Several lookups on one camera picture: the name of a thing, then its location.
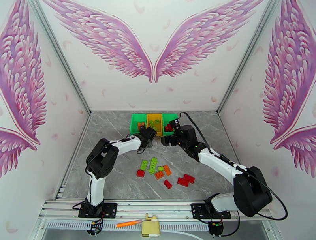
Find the wall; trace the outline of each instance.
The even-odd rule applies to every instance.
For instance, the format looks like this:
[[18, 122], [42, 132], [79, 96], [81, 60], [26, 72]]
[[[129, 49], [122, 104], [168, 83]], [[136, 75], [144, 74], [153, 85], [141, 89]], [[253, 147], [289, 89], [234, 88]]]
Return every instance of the wall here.
[[[316, 88], [313, 85], [316, 67], [312, 56], [316, 51], [313, 11], [316, 3], [312, 0], [297, 1], [297, 5], [296, 0], [283, 3], [293, 4], [297, 13], [287, 14], [291, 8], [283, 11], [281, 19], [287, 19], [288, 24], [282, 21], [276, 27], [276, 18], [281, 16], [281, 4], [278, 5], [221, 118], [242, 163], [259, 167], [268, 185], [286, 204], [288, 219], [277, 222], [283, 239], [315, 239]], [[280, 41], [278, 50], [271, 48], [270, 62], [280, 61], [280, 67], [273, 66], [266, 74], [271, 29], [275, 29], [275, 36], [280, 37], [281, 31], [286, 36], [287, 26], [299, 26], [301, 31], [294, 29], [290, 36], [300, 37]], [[269, 206], [275, 217], [283, 216], [282, 206], [276, 199]]]
[[92, 110], [217, 109], [268, 2], [38, 1]]
[[[28, 239], [44, 201], [52, 199], [57, 191], [87, 119], [34, 13], [30, 11], [30, 21], [38, 33], [40, 49], [36, 51], [27, 5], [24, 1], [16, 2], [21, 4], [20, 8], [13, 8], [15, 1], [2, 1], [0, 9], [1, 44], [4, 37], [14, 33], [21, 34], [21, 41], [26, 40], [11, 51], [3, 45], [0, 50], [1, 239]], [[15, 31], [12, 19], [24, 27]], [[33, 55], [28, 54], [28, 49], [34, 50]], [[35, 62], [27, 56], [33, 56]], [[6, 84], [8, 70], [19, 73], [11, 79], [15, 81], [12, 91]], [[29, 85], [33, 76], [37, 82]], [[19, 117], [22, 112], [26, 113], [24, 119]]]

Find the yellow device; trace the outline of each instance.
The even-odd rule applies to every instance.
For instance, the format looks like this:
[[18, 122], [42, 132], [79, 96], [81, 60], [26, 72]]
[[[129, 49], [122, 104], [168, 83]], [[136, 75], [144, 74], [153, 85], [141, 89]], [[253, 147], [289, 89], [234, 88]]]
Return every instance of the yellow device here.
[[146, 213], [146, 220], [142, 222], [141, 235], [144, 238], [157, 238], [160, 236], [160, 225], [156, 215], [148, 217]]

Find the pink angel wing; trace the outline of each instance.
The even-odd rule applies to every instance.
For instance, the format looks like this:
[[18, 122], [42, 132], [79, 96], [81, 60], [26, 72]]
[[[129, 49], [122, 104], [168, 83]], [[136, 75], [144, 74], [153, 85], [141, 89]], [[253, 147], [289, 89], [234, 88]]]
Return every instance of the pink angel wing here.
[[297, 122], [316, 79], [315, 34], [296, 0], [282, 1], [269, 48], [263, 113], [275, 129], [274, 143]]
[[285, 136], [274, 149], [285, 147], [291, 150], [294, 164], [313, 178], [316, 176], [316, 124], [299, 128]]
[[46, 101], [40, 47], [25, 0], [17, 0], [0, 37], [0, 94], [17, 128], [40, 144]]
[[21, 151], [31, 148], [36, 150], [32, 142], [27, 141], [25, 137], [18, 132], [0, 127], [0, 178], [2, 170], [4, 174], [17, 167], [17, 158]]
[[58, 13], [62, 26], [92, 52], [123, 74], [145, 75], [152, 82], [152, 63], [131, 28], [121, 19], [68, 0], [43, 0]]
[[184, 20], [155, 64], [155, 82], [162, 75], [176, 77], [215, 52], [248, 22], [255, 13], [252, 9], [262, 1], [233, 0]]

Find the orange pen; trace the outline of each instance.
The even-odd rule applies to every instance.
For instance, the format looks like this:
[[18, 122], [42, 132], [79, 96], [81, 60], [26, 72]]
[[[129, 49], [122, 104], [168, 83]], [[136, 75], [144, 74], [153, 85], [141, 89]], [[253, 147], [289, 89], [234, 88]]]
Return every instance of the orange pen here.
[[125, 223], [118, 223], [116, 224], [116, 227], [126, 227], [126, 226], [140, 224], [141, 222], [142, 222], [141, 220], [136, 220], [136, 221], [130, 221], [130, 222], [125, 222]]

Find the mounting plate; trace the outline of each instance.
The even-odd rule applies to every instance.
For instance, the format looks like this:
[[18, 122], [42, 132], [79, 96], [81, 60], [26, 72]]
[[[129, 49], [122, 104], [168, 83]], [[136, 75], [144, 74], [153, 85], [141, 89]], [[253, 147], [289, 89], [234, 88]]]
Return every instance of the mounting plate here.
[[81, 204], [80, 211], [78, 214], [79, 218], [101, 218], [102, 212], [105, 212], [103, 218], [115, 218], [117, 210], [117, 203], [103, 203], [102, 211], [98, 216], [90, 216], [88, 214], [89, 206], [86, 204]]
[[216, 212], [209, 214], [205, 208], [205, 203], [192, 203], [192, 215], [194, 219], [229, 219], [231, 218], [229, 211]]

